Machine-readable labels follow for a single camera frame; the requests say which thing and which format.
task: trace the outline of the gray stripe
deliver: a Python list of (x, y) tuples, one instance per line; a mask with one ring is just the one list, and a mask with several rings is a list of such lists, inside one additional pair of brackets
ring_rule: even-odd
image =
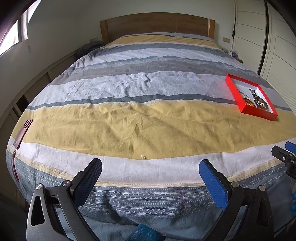
[(81, 79), (93, 79), (103, 76), (116, 76), (121, 74), (138, 74), (138, 73), (154, 73), (158, 71), (178, 71), (178, 72), (192, 72), (195, 74), (212, 74), (218, 76), (226, 76), (226, 74), (232, 74), (235, 76), (242, 77), (244, 79), (251, 80), (259, 85), (266, 88), (272, 88), (264, 79), (259, 75), (254, 74), (251, 71), (242, 70), (233, 67), (228, 64), (223, 64), (220, 62), (209, 62), (209, 61), (199, 61), (199, 60), (174, 60), (166, 58), (155, 58), (154, 61), (147, 63), (146, 61), (135, 61), (134, 63), (129, 63), (117, 66), (116, 68), (112, 64), (104, 64), (98, 68), (100, 64), (96, 64), (92, 68), (79, 68), (69, 74), (62, 74), (55, 79), (50, 85), (61, 85), (71, 81), (81, 80)]
[[(36, 110), (41, 107), (53, 107), (53, 106), (65, 106), (68, 104), (101, 104), (106, 102), (131, 102), (135, 101), (138, 103), (145, 103), (151, 100), (206, 100), (212, 101), (216, 103), (225, 103), (225, 104), (237, 104), (234, 100), (228, 100), (223, 98), (213, 98), (207, 95), (201, 94), (180, 94), (180, 95), (172, 95), (172, 96), (165, 96), (165, 95), (144, 95), (144, 96), (135, 96), (135, 97), (128, 97), (125, 96), (123, 98), (115, 98), (115, 97), (108, 97), (102, 99), (82, 99), (82, 100), (70, 100), (65, 102), (55, 102), (49, 104), (41, 104), (38, 106), (28, 106), (27, 109), (29, 110)], [(276, 108), (283, 109), (283, 110), (290, 110), (289, 108), (275, 106)]]
[(205, 53), (211, 53), (220, 57), (233, 59), (229, 54), (226, 54), (224, 51), (218, 50), (218, 49), (212, 49), (211, 47), (185, 45), (185, 44), (173, 44), (173, 43), (132, 44), (132, 45), (116, 46), (116, 47), (103, 48), (103, 49), (99, 48), (90, 52), (88, 56), (95, 58), (97, 56), (105, 55), (105, 54), (120, 53), (128, 50), (142, 50), (147, 48), (173, 48), (173, 49), (195, 50), (195, 51), (202, 51)]

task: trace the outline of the white wardrobe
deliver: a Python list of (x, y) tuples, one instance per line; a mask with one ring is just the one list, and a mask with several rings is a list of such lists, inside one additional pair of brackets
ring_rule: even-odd
[(266, 11), (263, 0), (235, 0), (235, 37), (232, 50), (255, 73), (261, 62), (266, 35)]
[[(232, 50), (237, 51), (243, 64), (255, 73), (262, 60), (260, 76), (277, 90), (296, 114), (295, 35), (281, 15), (263, 0), (235, 0), (235, 6)], [(266, 53), (263, 55), (265, 41)]]

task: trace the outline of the white stripe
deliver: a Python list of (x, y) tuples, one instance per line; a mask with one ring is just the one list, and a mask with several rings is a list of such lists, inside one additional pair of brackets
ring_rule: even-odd
[[(14, 138), (10, 138), (8, 147), (12, 147)], [(60, 171), (76, 175), (93, 158), (99, 158), (103, 164), (100, 182), (121, 185), (181, 185), (202, 184), (198, 166), (201, 160), (208, 159), (211, 164), (226, 177), (245, 172), (253, 167), (274, 160), (271, 149), (274, 145), (284, 148), (286, 141), (257, 147), (250, 147), (236, 153), (212, 153), (177, 158), (152, 160), (133, 160), (127, 158), (95, 156), (59, 150), (36, 143), (21, 143), (17, 156), (49, 165)]]
[(146, 48), (138, 50), (127, 50), (118, 53), (110, 53), (105, 55), (98, 55), (95, 58), (85, 56), (78, 60), (77, 67), (88, 66), (93, 64), (99, 64), (103, 62), (112, 62), (119, 60), (127, 60), (132, 58), (147, 58), (150, 56), (163, 57), (163, 56), (173, 56), (179, 58), (189, 58), (206, 60), (211, 62), (221, 62), (224, 64), (232, 65), (239, 69), (246, 69), (240, 62), (234, 58), (221, 57), (214, 55), (212, 53), (207, 53), (204, 51), (188, 50), (188, 49), (175, 49), (175, 48)]
[[(273, 89), (264, 88), (271, 102), (277, 106), (289, 107)], [(195, 74), (192, 72), (159, 71), (131, 75), (104, 76), (82, 79), (63, 85), (49, 85), (30, 103), (63, 103), (82, 99), (122, 98), (143, 95), (202, 94), (213, 98), (234, 100), (225, 83), (225, 76)]]

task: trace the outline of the bolt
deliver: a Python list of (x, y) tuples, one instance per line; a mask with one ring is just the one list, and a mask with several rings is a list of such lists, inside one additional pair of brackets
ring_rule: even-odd
[(66, 180), (66, 181), (63, 181), (62, 182), (62, 185), (63, 185), (63, 187), (67, 187), (67, 186), (69, 186), (70, 185), (70, 181), (69, 180)]
[(37, 184), (35, 188), (36, 188), (36, 189), (40, 189), (40, 188), (42, 188), (42, 184), (41, 184), (41, 183)]
[(237, 182), (232, 182), (231, 183), (231, 186), (233, 186), (234, 188), (238, 188), (239, 187), (239, 184)]
[(265, 187), (262, 186), (262, 185), (260, 185), (260, 186), (259, 186), (259, 190), (260, 190), (260, 191), (265, 191)]

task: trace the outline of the bed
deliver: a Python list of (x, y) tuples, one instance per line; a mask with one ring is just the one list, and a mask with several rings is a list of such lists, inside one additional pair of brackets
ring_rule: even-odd
[[(275, 229), (290, 220), (294, 182), (271, 148), (296, 142), (295, 115), (219, 48), (214, 20), (142, 13), (100, 26), (106, 45), (45, 87), (11, 134), (7, 167), (26, 200), (37, 183), (72, 180), (97, 157), (102, 174), (79, 210), (101, 240), (124, 240), (139, 223), (167, 240), (200, 240), (221, 213), (198, 172), (206, 158), (229, 181), (267, 188)], [(277, 120), (240, 113), (227, 73), (260, 84)], [(27, 118), (33, 122), (16, 150)]]

